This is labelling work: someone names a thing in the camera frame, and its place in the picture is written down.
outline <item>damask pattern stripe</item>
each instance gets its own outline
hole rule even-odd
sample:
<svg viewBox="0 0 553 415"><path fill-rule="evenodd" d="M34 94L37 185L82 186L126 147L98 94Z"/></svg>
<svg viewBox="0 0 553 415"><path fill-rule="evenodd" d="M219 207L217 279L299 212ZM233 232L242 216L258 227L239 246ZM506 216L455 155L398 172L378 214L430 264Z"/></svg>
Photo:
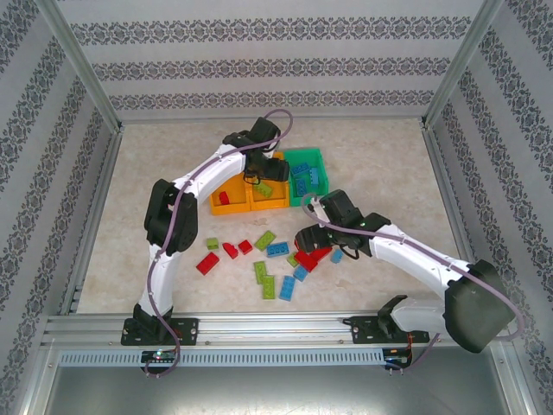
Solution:
<svg viewBox="0 0 553 415"><path fill-rule="evenodd" d="M10 298L10 287L16 280L23 254L27 251L36 221L41 214L43 203L50 190L85 95L85 86L77 78L71 86L46 145L46 150L36 167L30 190L25 195L25 202L22 204L22 210L17 214L13 233L8 237L6 247L3 249L3 257L0 260L0 311L4 311L5 302Z"/></svg>
<svg viewBox="0 0 553 415"><path fill-rule="evenodd" d="M94 64L99 80L182 80L283 76L441 76L449 58L314 58Z"/></svg>
<svg viewBox="0 0 553 415"><path fill-rule="evenodd" d="M507 0L511 11L522 23L526 34L542 54L545 65L553 70L553 13L543 0Z"/></svg>
<svg viewBox="0 0 553 415"><path fill-rule="evenodd" d="M48 245L41 259L41 265L36 271L35 281L25 305L25 312L22 314L22 321L17 329L17 337L14 339L15 346L8 353L8 364L3 367L3 377L0 379L0 412L4 410L5 413L10 413L10 407L15 400L23 368L29 357L29 349L36 333L36 326L39 322L40 314L44 309L44 303L50 290L52 278L55 275L58 256L63 247L67 229L73 218L79 192L85 180L102 124L102 117L98 109L95 109L67 183L67 189L61 201L58 215L54 220L54 226L48 238ZM105 154L108 148L109 143L105 148ZM92 206L98 180L99 174L96 178L94 192L92 192L92 197L86 211L86 218Z"/></svg>
<svg viewBox="0 0 553 415"><path fill-rule="evenodd" d="M38 16L33 0L13 0L0 19L0 76Z"/></svg>
<svg viewBox="0 0 553 415"><path fill-rule="evenodd" d="M531 97L520 73L507 54L495 30L490 29L480 43L480 52L492 70L503 97L518 122L518 128L538 160L539 168L544 172L545 180L553 191L553 139L551 128L541 116L542 112Z"/></svg>
<svg viewBox="0 0 553 415"><path fill-rule="evenodd" d="M285 91L112 95L117 111L266 106L428 105L434 91Z"/></svg>
<svg viewBox="0 0 553 415"><path fill-rule="evenodd" d="M0 193L4 191L4 184L10 179L10 172L19 159L19 152L27 142L29 134L39 110L50 92L54 80L58 76L61 64L66 59L55 37L49 42L41 60L33 71L33 76L25 86L25 92L16 104L12 118L0 137Z"/></svg>
<svg viewBox="0 0 553 415"><path fill-rule="evenodd" d="M298 17L172 22L74 23L79 43L251 42L330 39L461 39L471 18Z"/></svg>
<svg viewBox="0 0 553 415"><path fill-rule="evenodd" d="M505 198L511 204L513 218L518 223L522 240L528 246L532 264L537 268L537 275L542 279L542 286L548 293L548 300L553 302L553 249L546 245L547 238L543 236L543 227L537 221L532 204L527 200L528 195L524 192L524 185L518 179L518 173L509 157L507 147L503 144L492 114L469 70L459 80L459 88L467 101L490 161L505 191Z"/></svg>
<svg viewBox="0 0 553 415"><path fill-rule="evenodd" d="M549 411L553 412L553 385L551 384L550 378L553 367L550 365L549 358L545 355L547 352L545 343L539 338L540 333L536 328L536 320L530 313L531 306L528 303L525 293L519 287L520 282L517 272L512 265L511 254L505 244L505 239L501 235L501 230L497 225L495 213L490 206L484 183L478 173L476 163L451 102L448 102L444 107L442 118L448 128L448 134L453 142L457 160L463 171L463 177L473 198L473 204L479 216L480 225L486 237L486 243L492 254L493 263L496 265L501 280L505 285L508 297L517 305L524 316L525 329L522 336L524 340L524 349L529 356L530 365L533 366L534 378L541 387L540 392L542 392L545 397L544 402L546 407ZM453 183L453 177L447 168L447 160L443 154L439 140L438 147L446 165L449 181Z"/></svg>

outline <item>green storage bin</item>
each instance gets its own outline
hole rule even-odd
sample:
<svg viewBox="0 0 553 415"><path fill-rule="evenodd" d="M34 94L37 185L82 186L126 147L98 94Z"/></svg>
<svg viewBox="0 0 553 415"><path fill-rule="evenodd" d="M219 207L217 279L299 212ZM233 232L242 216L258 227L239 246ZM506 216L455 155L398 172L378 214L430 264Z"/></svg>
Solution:
<svg viewBox="0 0 553 415"><path fill-rule="evenodd" d="M305 180L308 186L308 193L316 193L318 195L326 195L328 193L328 177L325 170L325 163L322 161L322 154L319 149L298 149L284 151L284 160L290 165L290 206L300 206L302 197L296 193L296 178ZM298 176L292 176L291 170L295 166L302 163L307 163L309 167L316 167L319 170L319 185L312 186L309 171Z"/></svg>

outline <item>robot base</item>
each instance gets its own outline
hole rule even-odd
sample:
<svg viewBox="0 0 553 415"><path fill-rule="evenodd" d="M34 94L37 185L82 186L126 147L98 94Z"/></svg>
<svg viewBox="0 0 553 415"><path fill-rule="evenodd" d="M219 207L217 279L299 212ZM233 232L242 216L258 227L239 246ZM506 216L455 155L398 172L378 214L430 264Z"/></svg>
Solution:
<svg viewBox="0 0 553 415"><path fill-rule="evenodd" d="M179 343L182 346L195 346L198 339L199 320L197 318L172 318L172 311L173 309L163 318L179 337ZM175 339L156 317L147 316L137 304L133 317L124 321L121 344L123 346L174 346Z"/></svg>

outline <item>metal floor panel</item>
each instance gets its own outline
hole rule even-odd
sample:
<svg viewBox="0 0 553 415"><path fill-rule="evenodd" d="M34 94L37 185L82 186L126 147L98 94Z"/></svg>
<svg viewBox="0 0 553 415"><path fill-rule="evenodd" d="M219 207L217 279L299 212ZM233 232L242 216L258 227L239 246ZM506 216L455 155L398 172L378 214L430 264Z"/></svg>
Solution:
<svg viewBox="0 0 553 415"><path fill-rule="evenodd" d="M382 367L59 367L46 411L74 414L508 413L489 353L437 348L413 372Z"/></svg>

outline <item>red lego brick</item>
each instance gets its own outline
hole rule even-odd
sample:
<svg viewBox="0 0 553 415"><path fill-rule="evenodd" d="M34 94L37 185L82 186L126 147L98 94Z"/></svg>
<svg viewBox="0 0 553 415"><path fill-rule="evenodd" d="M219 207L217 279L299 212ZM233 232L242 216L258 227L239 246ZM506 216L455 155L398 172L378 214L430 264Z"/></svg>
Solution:
<svg viewBox="0 0 553 415"><path fill-rule="evenodd" d="M221 202L221 205L230 205L231 203L228 200L228 195L226 192L219 193L219 201Z"/></svg>
<svg viewBox="0 0 553 415"><path fill-rule="evenodd" d="M251 243L248 242L248 240L243 240L238 244L238 248L240 248L240 251L242 251L242 253L246 255L246 253L253 249L253 246L251 246Z"/></svg>
<svg viewBox="0 0 553 415"><path fill-rule="evenodd" d="M309 256L315 261L319 262L321 259L325 258L331 251L332 251L331 247L315 249L313 252L309 254Z"/></svg>
<svg viewBox="0 0 553 415"><path fill-rule="evenodd" d="M210 252L205 258L201 260L199 264L197 264L196 268L198 268L198 271L201 272L203 275L206 275L212 270L214 266L217 265L218 262L219 257L213 252Z"/></svg>
<svg viewBox="0 0 553 415"><path fill-rule="evenodd" d="M233 244L229 244L225 242L223 244L223 249L226 251L226 253L228 253L228 256L231 257L232 259L235 259L238 256L238 249L236 249Z"/></svg>
<svg viewBox="0 0 553 415"><path fill-rule="evenodd" d="M303 268L305 268L309 272L311 272L317 266L317 261L312 259L304 251L298 251L298 253L294 258L296 258L296 261L299 262L300 265L303 266Z"/></svg>

